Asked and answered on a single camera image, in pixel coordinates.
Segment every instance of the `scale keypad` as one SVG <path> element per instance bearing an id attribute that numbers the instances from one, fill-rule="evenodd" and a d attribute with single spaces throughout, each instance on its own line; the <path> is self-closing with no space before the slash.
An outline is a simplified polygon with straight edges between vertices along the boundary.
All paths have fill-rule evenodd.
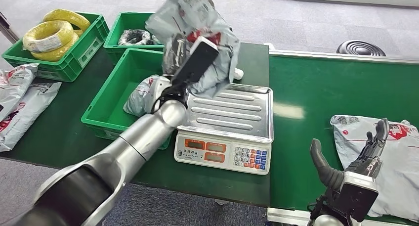
<path id="1" fill-rule="evenodd" d="M 268 152 L 254 148 L 235 147 L 234 166 L 265 170 Z"/>

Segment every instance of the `green storage bin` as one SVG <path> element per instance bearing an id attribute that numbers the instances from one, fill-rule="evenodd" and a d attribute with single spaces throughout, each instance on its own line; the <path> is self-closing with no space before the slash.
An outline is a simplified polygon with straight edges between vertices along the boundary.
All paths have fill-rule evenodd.
<path id="1" fill-rule="evenodd" d="M 129 95 L 145 78 L 162 74 L 163 53 L 127 49 L 82 116 L 82 122 L 100 138 L 116 139 L 138 117 L 123 110 Z M 160 147 L 166 149 L 169 139 Z"/>
<path id="2" fill-rule="evenodd" d="M 39 63 L 37 77 L 72 82 L 82 72 L 90 59 L 105 41 L 109 28 L 100 14 L 82 13 L 91 23 L 77 42 L 58 61 L 50 62 L 35 59 L 27 50 L 22 50 L 22 39 L 6 50 L 2 57 L 13 67 L 21 64 Z"/>
<path id="3" fill-rule="evenodd" d="M 151 16 L 152 13 L 145 12 L 121 12 L 114 25 L 106 38 L 105 47 L 114 65 L 119 61 L 122 54 L 128 48 L 139 48 L 163 51 L 164 45 L 118 45 L 118 40 L 121 37 L 124 30 L 128 29 L 145 29 L 145 22 Z"/>

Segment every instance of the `gray carpet floor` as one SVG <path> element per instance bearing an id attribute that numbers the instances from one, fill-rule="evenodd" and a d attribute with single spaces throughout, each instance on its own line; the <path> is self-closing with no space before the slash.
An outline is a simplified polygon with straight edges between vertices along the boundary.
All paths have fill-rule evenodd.
<path id="1" fill-rule="evenodd" d="M 122 11 L 155 11 L 165 0 L 0 0 L 20 36 L 50 10 L 101 13 L 111 27 Z M 419 58 L 419 10 L 300 0 L 213 0 L 243 42 L 276 49 L 335 53 L 346 40 L 364 40 L 390 57 Z M 10 43 L 0 35 L 0 53 Z M 0 68 L 10 66 L 0 59 Z M 56 170 L 0 159 L 0 224 L 24 211 Z M 130 184 L 104 226 L 264 225 L 265 209 Z"/>

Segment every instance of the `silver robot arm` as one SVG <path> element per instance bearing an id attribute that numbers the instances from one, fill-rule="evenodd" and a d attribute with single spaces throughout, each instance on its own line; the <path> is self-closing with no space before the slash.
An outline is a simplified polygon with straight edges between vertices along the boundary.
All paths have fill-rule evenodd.
<path id="1" fill-rule="evenodd" d="M 97 225 L 114 207 L 125 184 L 185 119 L 181 102 L 166 101 L 102 151 L 51 176 L 36 193 L 33 208 L 6 225 Z"/>
<path id="2" fill-rule="evenodd" d="M 186 120 L 186 87 L 196 83 L 218 56 L 207 39 L 169 79 L 153 82 L 140 117 L 115 141 L 88 159 L 51 176 L 33 207 L 4 226 L 95 226 L 114 207 L 122 188 Z"/>

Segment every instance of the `robotic hand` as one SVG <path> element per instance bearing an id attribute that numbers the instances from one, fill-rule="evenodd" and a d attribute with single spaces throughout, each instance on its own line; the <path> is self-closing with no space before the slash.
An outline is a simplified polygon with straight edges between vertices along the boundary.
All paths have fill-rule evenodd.
<path id="1" fill-rule="evenodd" d="M 153 87 L 150 114 L 132 124 L 115 141 L 86 160 L 68 166 L 44 182 L 33 207 L 4 226 L 95 226 L 114 207 L 122 188 L 186 120 L 186 86 L 198 82 L 218 56 L 207 42 L 167 80 Z"/>
<path id="2" fill-rule="evenodd" d="M 381 119 L 376 126 L 376 136 L 367 132 L 367 142 L 360 155 L 344 171 L 333 169 L 327 163 L 320 141 L 313 139 L 311 158 L 327 190 L 316 200 L 317 203 L 308 205 L 307 209 L 311 212 L 309 226 L 361 224 L 378 196 L 375 178 L 381 167 L 380 155 L 388 130 L 387 119 Z"/>

